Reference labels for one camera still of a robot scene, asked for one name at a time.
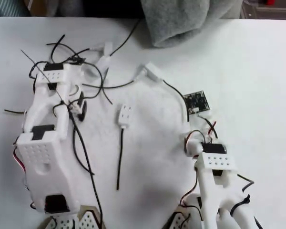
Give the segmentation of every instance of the electronic component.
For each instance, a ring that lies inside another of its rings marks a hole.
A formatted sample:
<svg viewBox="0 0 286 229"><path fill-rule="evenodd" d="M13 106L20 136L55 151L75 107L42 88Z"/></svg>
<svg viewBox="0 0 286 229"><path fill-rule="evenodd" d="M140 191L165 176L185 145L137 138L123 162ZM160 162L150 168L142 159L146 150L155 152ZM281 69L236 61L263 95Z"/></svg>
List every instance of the electronic component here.
<svg viewBox="0 0 286 229"><path fill-rule="evenodd" d="M203 91L186 94L183 97L190 115L210 110Z"/></svg>

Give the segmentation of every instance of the red wire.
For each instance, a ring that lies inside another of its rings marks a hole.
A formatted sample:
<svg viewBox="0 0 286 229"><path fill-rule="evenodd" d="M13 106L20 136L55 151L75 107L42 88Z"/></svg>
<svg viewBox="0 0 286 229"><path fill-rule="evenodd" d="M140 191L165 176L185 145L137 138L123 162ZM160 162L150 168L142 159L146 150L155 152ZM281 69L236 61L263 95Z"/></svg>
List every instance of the red wire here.
<svg viewBox="0 0 286 229"><path fill-rule="evenodd" d="M208 135L210 135L210 134L211 134L211 132L212 132L212 128L209 128L209 130L208 130Z"/></svg>
<svg viewBox="0 0 286 229"><path fill-rule="evenodd" d="M14 149L13 156L14 156L14 159L18 162L18 164L21 166L21 168L25 172L25 166L24 166L23 162L20 161L20 159L16 155L16 148Z"/></svg>

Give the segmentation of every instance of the connector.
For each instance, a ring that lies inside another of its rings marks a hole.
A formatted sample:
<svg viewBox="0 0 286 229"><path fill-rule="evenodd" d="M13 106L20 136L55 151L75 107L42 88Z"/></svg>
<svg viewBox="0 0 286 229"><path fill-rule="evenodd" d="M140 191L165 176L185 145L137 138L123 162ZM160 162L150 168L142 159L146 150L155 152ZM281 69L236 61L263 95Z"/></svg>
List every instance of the connector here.
<svg viewBox="0 0 286 229"><path fill-rule="evenodd" d="M123 104L120 110L118 124L122 129L125 129L129 126L130 118L132 113L132 107L129 105Z"/></svg>
<svg viewBox="0 0 286 229"><path fill-rule="evenodd" d="M163 72L158 67L156 67L153 63L149 62L144 66L144 69L147 71L147 76L155 81L162 82L163 81Z"/></svg>

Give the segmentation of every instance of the perforated plastic plate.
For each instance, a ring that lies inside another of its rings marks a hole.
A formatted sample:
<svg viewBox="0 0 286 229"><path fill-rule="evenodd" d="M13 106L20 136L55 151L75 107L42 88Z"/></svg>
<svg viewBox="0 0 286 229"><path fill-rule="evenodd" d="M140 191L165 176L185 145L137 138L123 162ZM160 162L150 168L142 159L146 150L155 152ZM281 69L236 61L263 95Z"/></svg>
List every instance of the perforated plastic plate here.
<svg viewBox="0 0 286 229"><path fill-rule="evenodd" d="M185 220L182 213L177 213L172 221L172 224L169 229L181 229L181 224ZM182 229L188 229L188 222L184 222Z"/></svg>

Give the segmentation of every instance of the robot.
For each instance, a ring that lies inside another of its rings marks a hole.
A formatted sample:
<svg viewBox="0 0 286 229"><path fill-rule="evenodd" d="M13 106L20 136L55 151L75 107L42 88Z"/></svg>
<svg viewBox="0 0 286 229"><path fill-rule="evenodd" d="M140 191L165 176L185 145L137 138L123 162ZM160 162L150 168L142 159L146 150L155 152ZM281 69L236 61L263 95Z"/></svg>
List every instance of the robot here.
<svg viewBox="0 0 286 229"><path fill-rule="evenodd" d="M149 63L144 72L156 81L161 80L161 71ZM73 115L83 121L86 115L87 102L82 91L83 78L80 66L63 63L47 63L40 70L35 83L33 104L26 113L23 133L16 141L19 151L19 161L25 167L27 188L30 191L33 206L38 212L50 216L70 216L80 211L76 199L70 170L63 160L61 142L67 138L69 126L69 111L66 104L75 101L69 107ZM55 121L47 124L42 122L49 113L53 113ZM206 143L195 135L184 139L184 149L188 157L197 159L195 170L199 183L199 210L201 228L216 229L216 218L220 210L229 211L241 229L261 228L248 205L250 196L234 185L240 175L231 154L221 143ZM195 189L183 196L180 207L186 208L185 203ZM53 218L54 226L61 228ZM80 221L74 220L75 229Z"/></svg>

